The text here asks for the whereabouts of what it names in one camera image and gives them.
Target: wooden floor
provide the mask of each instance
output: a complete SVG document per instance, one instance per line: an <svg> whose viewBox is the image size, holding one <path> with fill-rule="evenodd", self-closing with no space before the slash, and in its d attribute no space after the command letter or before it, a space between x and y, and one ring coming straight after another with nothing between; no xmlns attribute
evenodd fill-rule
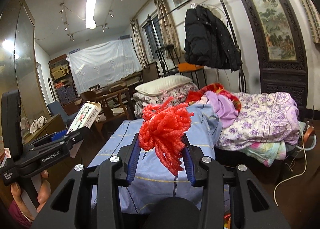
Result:
<svg viewBox="0 0 320 229"><path fill-rule="evenodd" d="M106 138L103 140L92 140L81 146L81 155L85 166L91 162L102 146L110 138L112 133L119 127L122 120L106 123L103 127L103 134ZM320 138L320 121L314 121L316 135ZM287 163L290 164L292 159L288 158ZM305 160L295 160L293 171L289 171L282 162L274 163L271 168L267 168L257 160L247 157L248 167L258 177L264 188L273 198L273 191L278 183L277 178L280 169L284 169L283 177L290 177L303 172ZM294 178L288 182L281 184L276 191L276 199L281 212L289 221L292 229L309 229L320 228L319 223L314 227L305 227L308 220L314 213L319 210L320 205L320 143L310 152L307 153L307 170L304 175Z"/></svg>

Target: screw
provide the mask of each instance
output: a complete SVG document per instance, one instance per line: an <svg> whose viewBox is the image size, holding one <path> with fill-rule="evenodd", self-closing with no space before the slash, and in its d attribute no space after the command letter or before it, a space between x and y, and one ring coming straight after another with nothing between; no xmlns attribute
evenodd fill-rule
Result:
<svg viewBox="0 0 320 229"><path fill-rule="evenodd" d="M211 158L205 156L205 157L202 158L202 161L203 161L204 163L210 163L210 162L211 162Z"/></svg>
<svg viewBox="0 0 320 229"><path fill-rule="evenodd" d="M242 171L242 172L245 172L247 170L247 166L246 165L243 165L243 164L240 164L238 166L238 170Z"/></svg>
<svg viewBox="0 0 320 229"><path fill-rule="evenodd" d="M118 156L112 156L112 157L110 157L110 161L111 162L118 162L120 160L120 158L118 157Z"/></svg>
<svg viewBox="0 0 320 229"><path fill-rule="evenodd" d="M75 166L75 171L81 171L83 169L83 165L82 164L77 164L76 166Z"/></svg>

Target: dark floor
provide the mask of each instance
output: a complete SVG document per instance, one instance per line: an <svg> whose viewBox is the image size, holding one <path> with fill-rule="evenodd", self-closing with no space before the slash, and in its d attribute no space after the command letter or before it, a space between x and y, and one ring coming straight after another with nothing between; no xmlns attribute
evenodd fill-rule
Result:
<svg viewBox="0 0 320 229"><path fill-rule="evenodd" d="M123 120L117 120L112 123L105 123L103 127L103 135L106 141L110 138L112 133L119 127ZM316 135L320 138L320 121L314 121ZM86 142L80 148L83 163L87 166L95 155L99 152L105 144L103 140L93 140ZM281 212L291 225L292 229L309 229L319 228L317 224L307 226L308 221L311 222L312 217L319 214L320 205L320 143L310 152L307 153L307 170L304 175L294 178L288 182L281 184L276 191L276 199L279 204ZM247 157L242 153L235 152L219 152L216 151L217 160L226 165L227 162L230 166L239 163L246 164L250 170L256 175L259 181L264 186L265 190L273 198L273 191L276 184L279 182L279 175L282 173L282 178L287 178L303 172L305 160L296 159L292 172L289 171L288 166L283 165L282 161L275 161L275 163L267 168L257 160ZM286 162L290 164L292 159L288 158Z"/></svg>

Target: white sticker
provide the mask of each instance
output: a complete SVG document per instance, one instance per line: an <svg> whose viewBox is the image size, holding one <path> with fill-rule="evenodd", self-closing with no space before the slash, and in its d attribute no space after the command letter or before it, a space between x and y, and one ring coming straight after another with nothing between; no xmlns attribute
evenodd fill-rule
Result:
<svg viewBox="0 0 320 229"><path fill-rule="evenodd" d="M4 152L5 152L6 157L8 159L11 159L10 149L9 148L4 148Z"/></svg>

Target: red mesh bundle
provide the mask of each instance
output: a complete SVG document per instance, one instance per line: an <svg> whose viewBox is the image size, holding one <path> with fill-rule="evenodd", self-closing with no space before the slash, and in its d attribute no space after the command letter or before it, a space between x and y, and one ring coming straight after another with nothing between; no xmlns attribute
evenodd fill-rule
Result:
<svg viewBox="0 0 320 229"><path fill-rule="evenodd" d="M177 176L178 171L183 171L179 159L185 144L181 137L189 130L193 113L186 110L188 103L168 107L172 100L173 97L169 97L161 105L147 105L143 109L145 121L139 131L139 145L145 151L155 148L161 163Z"/></svg>

